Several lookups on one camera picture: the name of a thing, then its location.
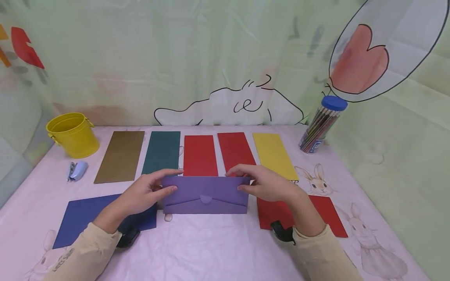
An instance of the yellow bucket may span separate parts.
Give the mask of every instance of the yellow bucket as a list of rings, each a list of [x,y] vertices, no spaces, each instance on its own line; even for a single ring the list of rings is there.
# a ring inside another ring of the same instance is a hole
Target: yellow bucket
[[[62,114],[47,123],[49,137],[73,158],[92,155],[100,147],[91,127],[94,124],[86,116],[76,112]]]

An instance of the tablecloth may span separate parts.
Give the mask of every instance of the tablecloth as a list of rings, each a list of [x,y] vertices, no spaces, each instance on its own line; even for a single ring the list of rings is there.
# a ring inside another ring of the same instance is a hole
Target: tablecloth
[[[298,149],[298,141],[305,128],[304,125],[96,127],[93,130],[100,140],[100,149],[83,159],[89,164],[84,177],[70,183],[67,183],[67,169],[74,160],[61,147],[54,145],[0,210],[1,279],[42,280],[63,251],[51,250],[51,246],[68,202],[118,194],[131,184],[93,184],[114,131],[145,131],[135,176],[138,178],[151,132],[176,130],[181,132],[181,146],[185,135],[214,136],[220,176],[225,174],[225,168],[217,133],[244,132],[257,163],[259,158],[252,133],[279,134],[294,166],[315,176],[314,167],[322,165],[324,180],[332,190],[327,196],[345,213],[339,215],[349,238],[340,238],[339,241],[365,280],[383,280],[364,271],[367,253],[361,250],[360,245],[365,239],[376,239],[374,241],[384,249],[382,252],[391,252],[405,261],[408,272],[403,276],[404,280],[428,280],[332,148],[323,145],[314,155]],[[179,164],[182,168],[183,154]],[[298,186],[314,194],[308,180],[301,175]],[[347,219],[355,216],[372,229],[369,237],[361,237],[352,229]],[[166,222],[159,210],[157,228],[141,232],[130,249],[118,250],[99,280],[303,280],[292,262],[292,249],[291,243],[280,242],[271,231],[259,228],[256,198],[253,196],[249,198],[248,213],[244,215],[175,214],[170,222]]]

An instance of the paper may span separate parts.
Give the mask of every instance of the paper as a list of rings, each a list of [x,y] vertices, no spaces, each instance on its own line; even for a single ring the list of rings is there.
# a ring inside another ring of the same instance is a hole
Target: paper
[[[218,133],[225,170],[237,164],[256,165],[244,133]]]
[[[166,177],[161,185],[178,190],[163,199],[165,214],[246,214],[248,194],[239,191],[250,184],[247,177]]]
[[[152,132],[142,174],[161,169],[178,169],[180,132]]]
[[[261,165],[288,180],[298,180],[298,175],[278,134],[254,133],[253,138]]]
[[[326,224],[328,224],[336,237],[348,238],[347,232],[342,225],[336,209],[329,197],[309,196],[312,204],[319,212]],[[269,229],[270,224],[279,220],[284,229],[294,225],[294,218],[286,203],[267,202],[257,198],[259,226],[261,229]]]
[[[88,198],[70,201],[66,208],[63,221],[59,227],[53,249],[72,245],[80,233],[92,222],[97,215],[116,200],[120,194]],[[156,205],[142,214],[146,216],[145,221],[138,225],[140,231],[156,227]]]
[[[218,176],[212,136],[184,137],[184,176]]]
[[[134,180],[143,140],[143,131],[115,131],[94,183]]]

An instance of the sleeve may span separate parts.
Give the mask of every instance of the sleeve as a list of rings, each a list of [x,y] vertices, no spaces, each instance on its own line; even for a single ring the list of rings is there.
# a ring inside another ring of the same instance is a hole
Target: sleeve
[[[90,223],[43,281],[94,281],[105,269],[121,236],[117,231],[108,234]]]
[[[309,275],[311,281],[362,281],[330,226],[315,237],[302,235],[295,227],[296,263]]]

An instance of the bunny print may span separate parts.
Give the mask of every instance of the bunny print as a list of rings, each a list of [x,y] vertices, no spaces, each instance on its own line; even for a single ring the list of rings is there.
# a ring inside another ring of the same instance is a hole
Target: bunny print
[[[326,196],[332,194],[335,190],[325,182],[325,172],[322,165],[319,163],[314,167],[314,175],[311,176],[305,169],[295,166],[297,174],[306,178],[311,185],[311,194]]]
[[[408,272],[406,263],[393,253],[393,250],[385,249],[380,245],[374,235],[374,231],[365,224],[361,218],[361,210],[355,204],[351,204],[350,217],[341,208],[336,210],[349,222],[353,235],[361,245],[362,268],[368,274],[378,276],[384,281],[403,281],[403,276]]]
[[[66,247],[52,249],[53,243],[56,239],[56,231],[49,230],[44,240],[45,253],[37,264],[25,274],[23,280],[26,281],[40,281],[44,278],[47,272],[58,262],[59,258],[66,252]]]

